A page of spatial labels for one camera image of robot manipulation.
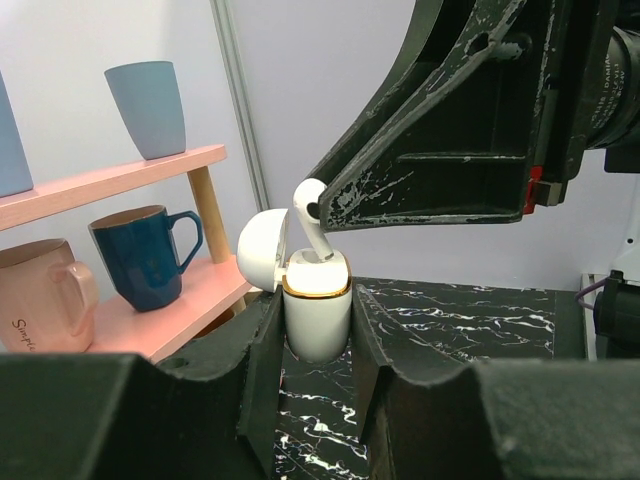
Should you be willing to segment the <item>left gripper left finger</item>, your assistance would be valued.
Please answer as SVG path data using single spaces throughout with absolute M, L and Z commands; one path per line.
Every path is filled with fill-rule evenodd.
M 5 479 L 267 479 L 284 341 L 264 293 L 160 362 L 137 354 L 5 354 Z

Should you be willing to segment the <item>white earbud charging case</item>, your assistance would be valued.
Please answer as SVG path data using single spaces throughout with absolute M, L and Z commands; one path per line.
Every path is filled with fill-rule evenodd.
M 252 286 L 284 299 L 286 338 L 292 353 L 307 363 L 327 363 L 342 355 L 349 337 L 352 276 L 338 250 L 321 260 L 312 248 L 286 257 L 289 211 L 254 215 L 242 230 L 237 264 Z

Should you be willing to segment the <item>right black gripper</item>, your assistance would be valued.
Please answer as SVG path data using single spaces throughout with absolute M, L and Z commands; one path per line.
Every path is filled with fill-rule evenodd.
M 416 2 L 385 80 L 318 164 L 322 228 L 516 222 L 564 202 L 587 150 L 638 173 L 639 4 L 564 5 L 533 167 L 544 3 Z

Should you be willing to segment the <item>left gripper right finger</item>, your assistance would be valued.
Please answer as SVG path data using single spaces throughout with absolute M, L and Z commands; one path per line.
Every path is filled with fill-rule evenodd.
M 462 363 L 379 331 L 364 286 L 352 303 L 358 436 L 375 479 L 635 479 L 635 360 Z

